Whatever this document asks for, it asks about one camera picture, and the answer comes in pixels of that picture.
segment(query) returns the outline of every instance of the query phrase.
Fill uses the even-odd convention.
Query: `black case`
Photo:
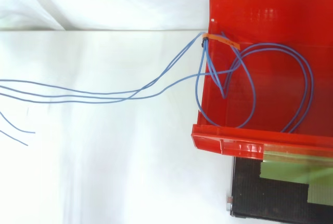
[[[308,203],[309,185],[260,178],[261,161],[235,158],[231,215],[297,224],[332,224],[333,207]]]

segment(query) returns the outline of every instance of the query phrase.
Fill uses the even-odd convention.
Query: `white table surface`
[[[0,32],[1,78],[92,91],[137,89],[197,33]],[[197,40],[142,95],[197,73],[201,50]],[[0,97],[9,120],[36,131],[20,133],[0,119],[0,130],[29,145],[0,135],[0,223],[266,223],[226,211],[232,157],[194,147],[194,90],[192,78],[156,98],[108,105],[41,105]]]

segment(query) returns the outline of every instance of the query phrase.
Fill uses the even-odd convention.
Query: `translucent red plastic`
[[[249,55],[244,62],[257,94],[252,119],[244,128],[235,128],[249,116],[253,100],[242,68],[234,72],[225,100],[212,78],[206,76],[202,108],[220,127],[212,126],[199,113],[192,132],[195,146],[254,159],[263,158],[265,144],[280,145],[285,152],[295,153],[297,150],[299,153],[331,156],[333,0],[210,0],[209,33],[221,34],[222,31],[238,42],[241,50],[251,44],[273,42],[298,51],[313,71],[313,102],[293,134],[280,133],[302,99],[304,77],[301,68],[292,57],[282,52]],[[235,58],[229,46],[214,40],[209,41],[209,53],[217,71],[228,70]],[[225,77],[220,75],[220,81],[223,82]]]

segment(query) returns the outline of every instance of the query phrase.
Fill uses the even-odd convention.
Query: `orange cable tie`
[[[216,41],[219,41],[219,42],[222,42],[224,44],[227,44],[228,46],[233,46],[236,49],[240,50],[240,45],[238,43],[233,42],[233,41],[231,41],[231,40],[229,40],[227,38],[215,35],[215,34],[204,33],[202,35],[202,38],[214,39]]]

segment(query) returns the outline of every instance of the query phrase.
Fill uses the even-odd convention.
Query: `blue wire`
[[[249,49],[253,48],[253,47],[257,47],[257,46],[278,46],[278,47],[282,47],[282,48],[285,48],[291,52],[293,52],[294,54],[298,55],[295,56],[293,53],[289,52],[289,51],[286,51],[284,49],[280,49],[280,48],[261,48],[261,49],[257,49],[257,50],[254,50],[254,51],[250,51],[246,54],[244,54],[245,52],[247,52]],[[306,71],[304,69],[304,66],[302,64],[302,62],[300,61],[300,59],[306,64],[308,70],[309,70],[309,74],[310,74],[310,78],[311,78],[311,91],[310,91],[310,98],[309,98],[309,103],[308,103],[308,106],[306,107],[306,110],[304,111],[302,117],[299,119],[299,121],[295,124],[295,126],[289,131],[289,133],[293,132],[301,123],[302,121],[304,120],[304,118],[306,117],[308,111],[309,111],[309,108],[311,106],[311,102],[312,102],[312,99],[313,99],[313,85],[314,85],[314,79],[313,79],[313,73],[312,73],[312,70],[310,68],[310,65],[309,63],[307,62],[307,60],[300,54],[298,53],[297,51],[295,51],[294,49],[288,47],[288,46],[285,46],[285,45],[282,45],[282,44],[275,44],[275,43],[259,43],[259,44],[254,44],[254,45],[251,45],[249,47],[247,47],[246,49],[244,49],[242,52],[241,52],[241,55],[242,57],[241,58],[244,58],[246,57],[247,55],[249,54],[253,54],[253,53],[256,53],[256,52],[261,52],[261,51],[269,51],[269,50],[273,50],[273,51],[281,51],[281,52],[284,52],[290,56],[292,56],[293,58],[296,59],[296,61],[298,62],[298,64],[300,65],[301,69],[302,69],[302,72],[303,72],[303,75],[304,75],[304,80],[305,80],[305,87],[304,87],[304,94],[303,94],[303,97],[302,97],[302,101],[300,103],[300,106],[299,108],[297,109],[295,115],[293,116],[293,118],[290,120],[290,122],[282,129],[281,132],[285,132],[287,128],[290,127],[290,125],[294,122],[294,120],[297,118],[297,116],[299,115],[301,109],[303,108],[303,105],[305,103],[305,99],[306,99],[306,92],[308,90],[308,78],[307,78],[307,75],[306,75]],[[237,67],[239,66],[239,62],[235,59],[233,64],[231,65],[230,68],[233,68],[233,67]],[[229,89],[229,83],[230,83],[230,79],[231,79],[231,76],[232,76],[232,73],[229,73],[227,74],[227,78],[226,78],[226,81],[225,81],[225,84],[224,84],[224,87],[226,87],[226,94],[228,93],[228,89]]]
[[[198,73],[198,76],[197,76],[197,80],[196,80],[196,92],[195,92],[195,96],[196,96],[196,102],[197,102],[197,105],[198,105],[198,108],[201,112],[201,114],[204,116],[204,118],[206,118],[206,120],[211,123],[212,125],[215,125],[215,126],[219,126],[217,123],[215,123],[214,121],[212,121],[207,115],[206,113],[204,112],[203,108],[201,107],[200,105],[200,102],[199,102],[199,98],[198,98],[198,82],[199,82],[199,74],[201,72],[201,69],[202,69],[202,64],[203,64],[203,60],[204,60],[204,55],[206,54],[206,57],[207,56],[207,49],[208,49],[208,41],[205,41],[204,42],[204,47],[203,47],[203,51],[202,51],[202,57],[201,57],[201,61],[200,61],[200,66],[199,66],[199,73]],[[243,63],[242,59],[240,58],[240,55],[239,55],[239,52],[236,50],[236,49],[233,49],[234,53],[236,54],[236,57],[239,59],[239,62],[242,64],[248,78],[249,78],[249,82],[251,84],[251,88],[252,88],[252,92],[253,92],[253,104],[252,104],[252,110],[251,110],[251,113],[249,115],[249,117],[241,124],[239,125],[237,128],[242,128],[243,126],[245,126],[249,121],[250,119],[252,118],[253,114],[254,114],[254,111],[255,111],[255,103],[256,103],[256,100],[257,100],[257,97],[256,97],[256,94],[255,94],[255,87],[254,87],[254,83],[253,83],[253,80],[251,78],[251,75],[249,73],[249,71],[247,70],[245,64]],[[238,67],[234,68],[234,69],[230,69],[230,70],[227,70],[225,71],[225,73],[230,73],[230,72],[233,72],[237,69]],[[209,69],[210,71],[210,75],[211,77],[215,77],[217,81],[219,81],[219,78],[217,76],[217,73],[215,71],[215,69]],[[219,82],[216,82],[215,83],[216,85],[218,85],[218,87],[220,87],[220,90],[223,91],[223,89],[221,88],[221,83]]]
[[[305,79],[305,89],[304,89],[304,95],[303,95],[303,98],[302,98],[302,101],[301,101],[301,104],[296,112],[296,114],[294,115],[294,117],[292,118],[292,120],[287,124],[287,126],[282,130],[282,132],[284,132],[287,128],[290,127],[290,125],[292,124],[292,122],[296,119],[296,117],[298,116],[298,114],[300,113],[300,110],[301,108],[303,107],[303,104],[305,102],[305,98],[306,98],[306,91],[307,91],[307,88],[308,88],[308,79],[307,79],[307,76],[306,76],[306,72],[304,70],[304,66],[302,65],[302,63],[300,62],[300,60],[298,59],[297,56],[299,56],[299,58],[302,59],[302,61],[306,64],[308,70],[309,70],[309,73],[310,73],[310,77],[311,77],[311,83],[312,83],[312,86],[311,86],[311,94],[310,94],[310,99],[309,99],[309,104],[304,112],[304,114],[302,115],[302,117],[300,118],[300,120],[295,124],[295,126],[289,131],[289,132],[293,132],[298,126],[299,124],[304,120],[306,114],[308,113],[309,111],[309,108],[310,108],[310,105],[311,105],[311,102],[312,102],[312,98],[313,98],[313,84],[314,84],[314,80],[313,80],[313,74],[312,74],[312,71],[311,71],[311,68],[310,68],[310,65],[308,64],[308,62],[298,53],[296,52],[295,50],[293,50],[292,48],[288,47],[288,46],[285,46],[285,45],[281,45],[281,44],[275,44],[275,43],[260,43],[260,44],[254,44],[254,45],[251,45],[249,46],[248,48],[246,48],[245,50],[243,50],[241,53],[239,53],[238,50],[236,50],[234,47],[232,47],[232,50],[233,52],[235,53],[236,55],[236,58],[232,64],[232,66],[230,67],[229,70],[226,70],[226,71],[220,71],[220,72],[217,72],[214,65],[213,65],[213,62],[210,58],[210,55],[208,53],[208,41],[204,41],[204,45],[203,45],[203,51],[202,51],[202,57],[201,57],[201,61],[200,61],[200,66],[199,66],[199,72],[197,74],[193,74],[193,75],[190,75],[190,76],[187,76],[187,77],[184,77],[174,83],[172,83],[171,85],[167,86],[166,88],[164,88],[162,91],[160,91],[159,93],[156,93],[156,94],[153,94],[153,95],[150,95],[150,96],[145,96],[145,97],[134,97],[136,94],[138,94],[139,92],[141,92],[142,90],[145,90],[149,87],[151,87],[152,85],[154,85],[162,76],[164,76],[178,61],[179,59],[184,55],[184,53],[192,46],[192,44],[195,42],[195,40],[201,35],[202,33],[199,33],[192,41],[190,41],[184,48],[183,50],[180,51],[180,53],[168,64],[168,66],[164,69],[164,71],[154,80],[152,80],[151,82],[149,82],[148,84],[146,84],[145,86],[143,86],[141,89],[137,89],[137,90],[129,90],[129,91],[121,91],[121,92],[112,92],[112,93],[93,93],[93,92],[89,92],[89,91],[81,91],[81,90],[74,90],[74,89],[69,89],[69,88],[65,88],[65,87],[60,87],[60,86],[54,86],[54,85],[48,85],[48,84],[43,84],[43,83],[38,83],[38,82],[32,82],[32,81],[24,81],[24,80],[0,80],[0,82],[17,82],[17,83],[29,83],[29,84],[35,84],[35,85],[40,85],[40,86],[46,86],[46,87],[52,87],[52,88],[58,88],[58,89],[63,89],[63,90],[67,90],[67,91],[72,91],[72,92],[76,92],[76,93],[82,93],[82,94],[91,94],[91,95],[114,95],[114,94],[127,94],[127,93],[133,93],[132,95],[128,96],[128,97],[91,97],[91,96],[81,96],[81,95],[55,95],[55,96],[48,96],[48,95],[40,95],[40,94],[34,94],[34,93],[29,93],[29,92],[26,92],[26,91],[20,91],[20,90],[16,90],[16,89],[12,89],[10,87],[6,87],[6,86],[0,86],[0,88],[3,88],[3,89],[8,89],[8,90],[11,90],[11,91],[14,91],[14,92],[17,92],[17,93],[21,93],[21,94],[26,94],[26,95],[32,95],[32,96],[38,96],[38,97],[45,97],[45,98],[60,98],[60,97],[79,97],[79,98],[92,98],[92,99],[102,99],[102,100],[106,100],[106,99],[113,99],[114,101],[98,101],[98,102],[89,102],[89,101],[77,101],[77,100],[65,100],[65,101],[34,101],[34,100],[28,100],[28,99],[22,99],[22,98],[19,98],[19,97],[15,97],[15,96],[12,96],[12,95],[7,95],[7,94],[2,94],[0,93],[0,95],[2,96],[5,96],[5,97],[9,97],[9,98],[13,98],[13,99],[17,99],[17,100],[20,100],[20,101],[25,101],[25,102],[32,102],[32,103],[48,103],[48,104],[51,104],[51,103],[88,103],[88,104],[104,104],[104,103],[116,103],[116,102],[122,102],[122,101],[125,101],[125,100],[137,100],[137,99],[146,99],[146,98],[152,98],[152,97],[155,97],[155,96],[158,96],[160,94],[162,94],[164,91],[166,91],[167,89],[169,89],[170,87],[178,84],[179,82],[181,81],[184,81],[186,79],[189,79],[189,78],[192,78],[192,77],[196,77],[196,87],[195,87],[195,94],[196,94],[196,102],[197,102],[197,105],[199,107],[199,110],[201,111],[202,115],[208,120],[208,122],[210,122],[211,124],[213,125],[216,125],[218,126],[216,123],[214,123],[207,115],[206,113],[204,112],[204,110],[202,109],[200,103],[199,103],[199,99],[198,99],[198,81],[199,81],[199,77],[204,75],[204,76],[207,76],[207,75],[210,75],[212,80],[214,81],[214,83],[216,84],[216,86],[220,89],[220,92],[221,92],[221,95],[222,95],[222,98],[225,99],[227,94],[228,94],[228,89],[229,89],[229,84],[230,84],[230,79],[232,77],[232,74],[234,71],[236,71],[240,65],[243,66],[248,78],[249,78],[249,82],[250,82],[250,85],[251,85],[251,88],[252,88],[252,93],[253,93],[253,104],[252,104],[252,110],[251,110],[251,113],[249,115],[249,117],[241,124],[239,125],[237,128],[242,128],[244,127],[252,118],[253,114],[254,114],[254,111],[255,111],[255,104],[256,104],[256,93],[255,93],[255,87],[254,87],[254,83],[253,83],[253,80],[251,78],[251,75],[248,71],[248,69],[246,68],[244,62],[242,61],[242,59],[244,57],[246,57],[247,55],[249,54],[253,54],[253,53],[256,53],[256,52],[260,52],[260,51],[268,51],[268,50],[275,50],[275,51],[282,51],[282,52],[285,52],[289,55],[291,55],[292,57],[294,57],[298,63],[300,64],[301,68],[302,68],[302,72],[304,74],[304,79]],[[249,51],[248,53],[245,53],[247,52],[250,48],[253,48],[253,47],[257,47],[257,46],[262,46],[262,45],[273,45],[273,46],[278,46],[278,47],[283,47],[287,50],[290,50],[291,52],[293,52],[294,54],[296,54],[297,56],[295,56],[293,53],[289,52],[289,51],[286,51],[286,50],[283,50],[283,49],[280,49],[280,48],[261,48],[261,49],[257,49],[257,50],[253,50],[253,51]],[[206,55],[206,58],[207,58],[207,67],[208,67],[208,70],[209,70],[209,73],[200,73],[201,72],[201,69],[202,69],[202,65],[203,65],[203,60],[204,60],[204,56]],[[225,74],[227,73],[227,77],[226,77],[226,80],[225,80],[225,83],[224,83],[224,86],[221,85],[221,82],[220,82],[220,79],[219,79],[219,74]],[[19,131],[22,131],[22,132],[25,132],[25,133],[34,133],[34,132],[31,132],[31,131],[24,131],[24,130],[20,130],[18,129],[17,127],[15,127],[9,120],[7,120],[3,114],[0,112],[0,114],[2,115],[2,117],[12,126],[14,127],[15,129],[19,130]],[[7,135],[8,137],[12,138],[13,140],[16,140],[20,143],[23,143],[9,135]]]
[[[2,112],[0,112],[0,115],[4,118],[4,120],[6,120],[6,122],[8,124],[10,124],[12,127],[14,127],[15,129],[17,129],[18,131],[21,131],[21,132],[24,132],[24,133],[31,133],[31,134],[35,134],[36,133],[36,132],[33,132],[33,131],[26,131],[26,130],[19,129],[14,124],[12,124],[7,118],[5,118],[5,116],[2,114]]]
[[[184,55],[184,53],[193,45],[193,43],[196,41],[198,37],[200,37],[203,34],[203,32],[200,32],[194,39],[192,39],[184,48],[181,50],[176,57],[168,64],[168,66],[164,69],[164,71],[158,76],[156,79],[153,81],[149,82],[147,85],[142,87],[141,89],[137,90],[128,90],[128,91],[120,91],[120,92],[111,92],[111,93],[94,93],[91,91],[83,91],[83,90],[75,90],[75,89],[70,89],[66,87],[61,87],[61,86],[56,86],[56,85],[49,85],[49,84],[44,84],[44,83],[39,83],[39,82],[33,82],[33,81],[26,81],[26,80],[0,80],[0,82],[16,82],[16,83],[27,83],[27,84],[34,84],[34,85],[40,85],[40,86],[45,86],[45,87],[51,87],[51,88],[57,88],[57,89],[62,89],[62,90],[67,90],[67,91],[72,91],[75,93],[83,93],[83,94],[90,94],[90,95],[114,95],[114,94],[126,94],[126,93],[135,93],[139,90],[147,89],[151,87],[153,84],[155,84],[164,74],[167,73],[178,61],[179,59]],[[30,94],[33,96],[40,96],[42,97],[43,95],[38,95],[38,94]],[[60,95],[60,96],[45,96],[45,97],[80,97],[78,95]]]
[[[16,139],[16,138],[14,138],[14,137],[12,137],[12,136],[10,136],[10,135],[9,135],[9,134],[7,134],[7,133],[4,133],[2,130],[0,130],[0,133],[2,133],[2,134],[4,134],[4,135],[6,135],[7,137],[11,138],[12,140],[18,141],[18,142],[20,142],[21,144],[23,144],[23,145],[25,145],[25,146],[28,146],[26,143],[24,143],[24,142],[21,142],[20,140],[18,140],[18,139]]]

